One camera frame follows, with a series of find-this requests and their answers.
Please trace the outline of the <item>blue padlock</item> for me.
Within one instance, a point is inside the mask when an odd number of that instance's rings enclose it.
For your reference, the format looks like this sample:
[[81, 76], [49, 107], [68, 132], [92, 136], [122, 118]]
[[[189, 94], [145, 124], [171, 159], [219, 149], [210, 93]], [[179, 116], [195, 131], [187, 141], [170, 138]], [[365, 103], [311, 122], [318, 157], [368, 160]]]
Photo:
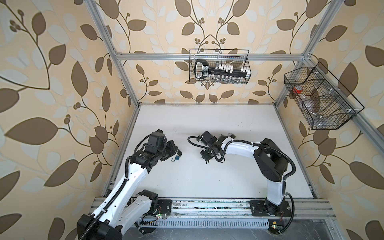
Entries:
[[171, 162], [175, 162], [175, 161], [178, 161], [180, 159], [180, 156], [179, 155], [176, 155], [174, 158], [171, 159]]

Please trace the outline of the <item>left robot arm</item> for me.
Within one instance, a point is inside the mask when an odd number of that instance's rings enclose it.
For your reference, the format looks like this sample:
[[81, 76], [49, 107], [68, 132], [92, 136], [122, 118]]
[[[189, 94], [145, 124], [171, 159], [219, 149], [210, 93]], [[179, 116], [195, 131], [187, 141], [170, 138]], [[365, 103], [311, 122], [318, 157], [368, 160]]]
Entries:
[[128, 156], [125, 172], [115, 184], [107, 198], [91, 215], [82, 215], [77, 222], [77, 235], [80, 240], [121, 240], [124, 234], [135, 226], [142, 234], [146, 217], [156, 217], [161, 209], [158, 206], [158, 194], [143, 190], [133, 201], [136, 188], [159, 162], [169, 158], [179, 158], [182, 152], [174, 141], [168, 141], [162, 130], [144, 137]]

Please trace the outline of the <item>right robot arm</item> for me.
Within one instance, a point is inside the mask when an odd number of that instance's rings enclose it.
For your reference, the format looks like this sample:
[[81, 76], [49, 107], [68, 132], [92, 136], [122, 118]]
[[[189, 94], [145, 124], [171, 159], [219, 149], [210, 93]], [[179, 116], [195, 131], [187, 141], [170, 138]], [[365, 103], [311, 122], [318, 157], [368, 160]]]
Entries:
[[286, 180], [296, 169], [292, 167], [291, 172], [286, 173], [292, 160], [272, 140], [251, 142], [228, 136], [216, 138], [208, 132], [196, 139], [196, 146], [202, 149], [201, 156], [207, 163], [212, 159], [223, 163], [227, 155], [255, 160], [259, 172], [267, 180], [266, 204], [274, 207], [282, 204], [285, 199]]

